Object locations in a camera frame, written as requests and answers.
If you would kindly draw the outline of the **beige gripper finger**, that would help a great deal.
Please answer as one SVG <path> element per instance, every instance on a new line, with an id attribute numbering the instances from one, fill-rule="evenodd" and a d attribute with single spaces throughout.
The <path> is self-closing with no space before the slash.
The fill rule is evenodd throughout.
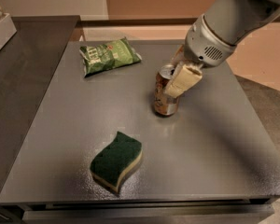
<path id="1" fill-rule="evenodd" d="M 177 66 L 179 64 L 184 64 L 184 63 L 185 63 L 184 46 L 181 45 L 175 52 L 174 56 L 172 57 L 171 64 L 173 66 Z"/>
<path id="2" fill-rule="evenodd" d="M 179 63 L 172 79 L 165 86 L 164 93 L 176 98 L 200 82 L 202 77 L 203 72 L 199 66 L 192 63 Z"/>

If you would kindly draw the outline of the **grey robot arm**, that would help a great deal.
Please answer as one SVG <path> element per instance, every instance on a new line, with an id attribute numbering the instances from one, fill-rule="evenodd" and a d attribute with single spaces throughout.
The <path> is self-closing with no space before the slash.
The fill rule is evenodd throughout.
<path id="1" fill-rule="evenodd" d="M 279 15 L 280 0 L 216 0 L 188 30 L 164 93 L 176 98 L 195 86 L 203 68 L 221 65 L 246 36 Z"/>

